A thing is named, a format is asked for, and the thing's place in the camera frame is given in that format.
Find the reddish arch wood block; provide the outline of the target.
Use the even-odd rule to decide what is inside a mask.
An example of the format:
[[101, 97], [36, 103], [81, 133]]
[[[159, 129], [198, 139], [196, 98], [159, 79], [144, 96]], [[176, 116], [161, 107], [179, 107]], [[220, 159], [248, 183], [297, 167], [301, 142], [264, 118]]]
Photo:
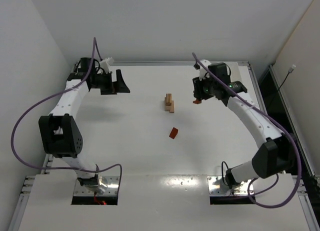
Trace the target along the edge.
[[198, 104], [201, 104], [201, 103], [202, 103], [202, 101], [201, 101], [201, 100], [196, 99], [196, 100], [194, 100], [192, 103], [193, 103], [193, 104], [198, 105]]

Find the striped plywood block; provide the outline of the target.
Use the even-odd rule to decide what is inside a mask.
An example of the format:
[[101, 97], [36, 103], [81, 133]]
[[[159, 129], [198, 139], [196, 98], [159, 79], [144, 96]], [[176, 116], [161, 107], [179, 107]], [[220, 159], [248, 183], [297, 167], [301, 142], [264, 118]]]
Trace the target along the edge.
[[165, 100], [164, 100], [164, 102], [165, 102], [165, 105], [166, 105], [166, 106], [171, 106], [171, 105], [172, 105], [172, 94], [171, 94], [171, 93], [167, 93], [167, 94], [165, 95]]

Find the light long wood block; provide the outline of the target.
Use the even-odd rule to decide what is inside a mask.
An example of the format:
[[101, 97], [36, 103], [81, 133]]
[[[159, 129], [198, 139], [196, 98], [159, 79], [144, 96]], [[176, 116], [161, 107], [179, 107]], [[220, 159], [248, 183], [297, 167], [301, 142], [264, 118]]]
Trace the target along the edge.
[[171, 103], [169, 104], [171, 106], [169, 113], [174, 113], [175, 112], [175, 105], [174, 101], [172, 100]]
[[169, 112], [170, 109], [171, 109], [171, 106], [170, 106], [170, 105], [165, 105], [165, 106], [164, 106], [164, 110], [165, 110], [165, 111]]

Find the white perforated plastic box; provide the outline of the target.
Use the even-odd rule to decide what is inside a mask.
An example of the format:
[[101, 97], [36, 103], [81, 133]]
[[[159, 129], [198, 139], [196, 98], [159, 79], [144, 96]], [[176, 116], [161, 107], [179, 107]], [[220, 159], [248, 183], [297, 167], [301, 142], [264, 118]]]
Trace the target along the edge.
[[230, 67], [230, 70], [231, 70], [230, 80], [232, 82], [236, 82], [236, 81], [243, 82], [239, 64], [237, 62], [229, 62], [228, 66]]

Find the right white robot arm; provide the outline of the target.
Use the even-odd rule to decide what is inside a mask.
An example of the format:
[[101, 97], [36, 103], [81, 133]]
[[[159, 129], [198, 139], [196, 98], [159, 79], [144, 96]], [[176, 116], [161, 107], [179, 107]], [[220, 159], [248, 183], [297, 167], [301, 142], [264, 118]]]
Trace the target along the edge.
[[290, 169], [295, 163], [293, 145], [282, 130], [254, 109], [247, 88], [238, 80], [231, 81], [229, 66], [202, 60], [194, 68], [199, 71], [199, 76], [192, 80], [194, 103], [210, 98], [222, 101], [248, 129], [258, 148], [250, 161], [226, 170], [224, 184], [232, 189], [241, 182], [265, 179]]

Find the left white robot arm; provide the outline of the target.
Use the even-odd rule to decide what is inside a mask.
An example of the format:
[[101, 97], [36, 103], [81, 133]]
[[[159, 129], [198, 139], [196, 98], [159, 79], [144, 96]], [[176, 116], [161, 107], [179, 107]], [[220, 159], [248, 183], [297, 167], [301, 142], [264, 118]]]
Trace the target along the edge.
[[120, 69], [115, 71], [116, 81], [112, 80], [113, 62], [111, 57], [101, 61], [81, 58], [68, 76], [65, 92], [55, 108], [38, 120], [44, 151], [73, 168], [79, 184], [99, 195], [107, 192], [108, 181], [99, 174], [101, 169], [90, 160], [88, 152], [83, 150], [84, 139], [76, 124], [76, 116], [84, 97], [92, 89], [99, 89], [101, 95], [131, 92]]

